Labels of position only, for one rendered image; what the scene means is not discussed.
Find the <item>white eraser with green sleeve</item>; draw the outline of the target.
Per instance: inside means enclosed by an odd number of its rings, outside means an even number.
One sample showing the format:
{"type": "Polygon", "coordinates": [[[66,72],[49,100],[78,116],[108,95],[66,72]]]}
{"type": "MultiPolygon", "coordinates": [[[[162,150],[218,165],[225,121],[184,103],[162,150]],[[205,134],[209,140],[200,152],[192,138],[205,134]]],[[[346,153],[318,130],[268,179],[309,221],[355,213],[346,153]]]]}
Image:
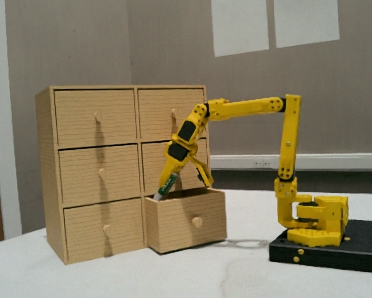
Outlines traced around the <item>white eraser with green sleeve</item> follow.
{"type": "Polygon", "coordinates": [[[166,182],[166,184],[163,187],[159,188],[153,200],[158,201],[158,202],[162,201],[178,177],[179,175],[173,172],[171,176],[169,177],[168,181],[166,182]]]}

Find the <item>tan wooden chest of drawers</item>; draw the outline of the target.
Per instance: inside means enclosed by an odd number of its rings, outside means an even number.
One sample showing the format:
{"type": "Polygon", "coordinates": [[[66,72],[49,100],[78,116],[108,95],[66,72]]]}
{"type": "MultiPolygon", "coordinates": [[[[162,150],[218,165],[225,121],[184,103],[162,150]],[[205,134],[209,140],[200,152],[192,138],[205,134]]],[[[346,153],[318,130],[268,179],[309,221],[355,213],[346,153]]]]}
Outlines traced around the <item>tan wooden chest of drawers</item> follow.
{"type": "Polygon", "coordinates": [[[135,250],[149,248],[147,242],[146,215],[145,215],[145,200],[144,196],[156,194],[157,191],[144,192],[143,186],[143,171],[142,171],[142,156],[141,142],[172,140],[172,137],[140,139],[139,126],[139,110],[138,110],[138,94],[137,90],[175,90],[175,89],[202,89],[204,103],[207,103],[206,85],[66,85],[66,86],[49,86],[37,95],[35,95],[36,118],[39,144],[40,169],[44,202],[44,213],[47,233],[47,243],[63,262],[64,265],[80,263],[84,261],[94,260],[98,258],[108,257],[112,255],[122,254],[135,250]],[[134,91],[134,107],[135,107],[135,122],[136,122],[136,138],[137,140],[72,144],[72,145],[57,145],[56,119],[55,119],[55,104],[54,91],[98,91],[98,90],[133,90],[134,91]],[[139,167],[139,182],[140,193],[126,196],[62,204],[61,182],[59,171],[58,149],[89,147],[114,144],[135,144],[137,145],[138,167],[139,167]],[[117,252],[107,253],[103,255],[83,258],[74,261],[68,261],[63,208],[100,203],[106,201],[120,200],[126,198],[138,197],[141,198],[142,224],[144,246],[131,249],[121,250],[117,252]]]}

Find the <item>tan cardboard drawer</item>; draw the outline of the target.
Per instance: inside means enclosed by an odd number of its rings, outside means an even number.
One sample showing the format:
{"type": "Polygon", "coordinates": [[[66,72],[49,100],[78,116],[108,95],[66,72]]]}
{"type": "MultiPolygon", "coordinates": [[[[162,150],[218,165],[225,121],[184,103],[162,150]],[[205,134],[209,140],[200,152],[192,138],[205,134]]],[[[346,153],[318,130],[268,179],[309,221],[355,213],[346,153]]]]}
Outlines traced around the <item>tan cardboard drawer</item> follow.
{"type": "Polygon", "coordinates": [[[137,94],[140,139],[176,135],[194,107],[204,104],[203,90],[137,90],[137,94]]]}
{"type": "Polygon", "coordinates": [[[135,144],[58,149],[58,158],[62,204],[140,193],[135,144]]]}
{"type": "Polygon", "coordinates": [[[137,140],[133,90],[54,91],[54,104],[58,146],[137,140]]]}
{"type": "Polygon", "coordinates": [[[147,242],[156,251],[227,238],[225,191],[207,187],[179,190],[168,192],[159,202],[153,200],[155,195],[144,196],[144,200],[147,242]]]}
{"type": "Polygon", "coordinates": [[[141,198],[93,204],[63,208],[68,261],[144,246],[141,198]]]}
{"type": "MultiPolygon", "coordinates": [[[[153,192],[159,190],[159,179],[167,161],[164,151],[167,143],[172,140],[141,142],[142,171],[144,192],[153,192]],[[148,144],[149,143],[149,144],[148,144]]],[[[195,159],[204,162],[207,166],[207,148],[206,139],[198,139],[197,156],[195,159]]],[[[192,185],[204,184],[198,179],[197,165],[188,161],[178,171],[179,177],[170,189],[186,187],[192,185]]],[[[207,166],[208,168],[208,166],[207,166]]]]}

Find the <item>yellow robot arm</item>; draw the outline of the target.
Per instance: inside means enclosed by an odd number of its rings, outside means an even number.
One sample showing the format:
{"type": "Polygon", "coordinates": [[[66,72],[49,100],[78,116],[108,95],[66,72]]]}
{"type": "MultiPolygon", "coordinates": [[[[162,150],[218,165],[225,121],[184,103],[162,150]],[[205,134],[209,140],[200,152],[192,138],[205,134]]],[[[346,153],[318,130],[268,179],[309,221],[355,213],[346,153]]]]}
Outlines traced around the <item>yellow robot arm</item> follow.
{"type": "Polygon", "coordinates": [[[312,195],[297,194],[296,191],[295,162],[300,100],[302,98],[295,95],[235,103],[229,103],[224,99],[208,100],[208,103],[197,104],[194,107],[189,117],[184,119],[175,137],[190,145],[201,137],[209,120],[218,121],[231,117],[284,113],[279,178],[274,181],[278,223],[285,228],[300,227],[288,231],[288,241],[302,243],[308,247],[339,246],[345,232],[342,217],[345,197],[314,196],[314,201],[312,201],[312,195]],[[296,217],[299,219],[293,218],[292,203],[295,202],[298,203],[296,217]]]}

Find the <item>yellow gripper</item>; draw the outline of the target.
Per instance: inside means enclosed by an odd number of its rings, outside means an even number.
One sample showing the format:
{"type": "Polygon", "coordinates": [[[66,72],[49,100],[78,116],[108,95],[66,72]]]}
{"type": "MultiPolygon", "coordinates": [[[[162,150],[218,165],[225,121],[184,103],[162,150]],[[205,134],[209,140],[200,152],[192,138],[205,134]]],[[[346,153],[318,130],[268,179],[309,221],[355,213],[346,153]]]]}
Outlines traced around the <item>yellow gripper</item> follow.
{"type": "Polygon", "coordinates": [[[197,151],[199,149],[198,144],[195,142],[193,144],[186,144],[181,141],[176,135],[172,135],[172,141],[167,143],[164,151],[164,156],[167,157],[166,164],[160,175],[159,187],[163,187],[168,181],[169,177],[173,172],[176,174],[188,161],[197,165],[196,169],[198,171],[198,179],[203,181],[205,187],[214,182],[206,164],[195,159],[197,156],[197,151]],[[208,176],[208,177],[207,177],[208,176]]]}

